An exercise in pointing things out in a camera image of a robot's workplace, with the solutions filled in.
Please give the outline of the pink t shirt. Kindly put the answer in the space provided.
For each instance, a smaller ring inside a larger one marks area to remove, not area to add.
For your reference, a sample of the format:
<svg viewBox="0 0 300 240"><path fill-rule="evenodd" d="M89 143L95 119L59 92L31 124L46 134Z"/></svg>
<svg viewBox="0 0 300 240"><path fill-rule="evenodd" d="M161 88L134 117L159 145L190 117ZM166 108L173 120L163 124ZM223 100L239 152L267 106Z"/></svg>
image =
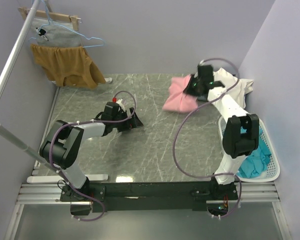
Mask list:
<svg viewBox="0 0 300 240"><path fill-rule="evenodd" d="M198 107L197 97L184 93L191 75L173 77L169 87L169 96L162 106L164 111L190 113Z"/></svg>

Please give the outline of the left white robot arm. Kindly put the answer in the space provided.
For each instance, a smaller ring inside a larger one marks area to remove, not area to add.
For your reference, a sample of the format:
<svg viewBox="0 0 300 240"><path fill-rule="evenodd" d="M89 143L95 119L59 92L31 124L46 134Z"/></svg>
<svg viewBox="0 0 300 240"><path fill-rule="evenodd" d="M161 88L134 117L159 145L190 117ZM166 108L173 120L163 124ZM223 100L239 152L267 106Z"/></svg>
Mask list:
<svg viewBox="0 0 300 240"><path fill-rule="evenodd" d="M73 186L72 195L84 201L90 195L90 180L76 163L81 143L89 138L104 137L114 129L120 133L143 126L133 107L125 110L119 101L109 101L104 110L86 124L57 120L41 144L39 155Z"/></svg>

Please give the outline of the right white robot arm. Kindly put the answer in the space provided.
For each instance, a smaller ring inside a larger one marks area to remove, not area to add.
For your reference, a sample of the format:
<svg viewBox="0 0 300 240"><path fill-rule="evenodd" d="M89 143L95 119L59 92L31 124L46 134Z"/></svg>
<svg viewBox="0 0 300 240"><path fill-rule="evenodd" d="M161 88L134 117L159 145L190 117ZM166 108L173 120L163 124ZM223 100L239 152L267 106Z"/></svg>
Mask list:
<svg viewBox="0 0 300 240"><path fill-rule="evenodd" d="M214 71L210 64L199 64L184 93L206 97L225 121L222 135L223 158L215 171L216 183L209 187L212 198L220 200L227 194L246 156L259 146L259 117L245 110L245 94L249 81L241 80L224 69Z"/></svg>

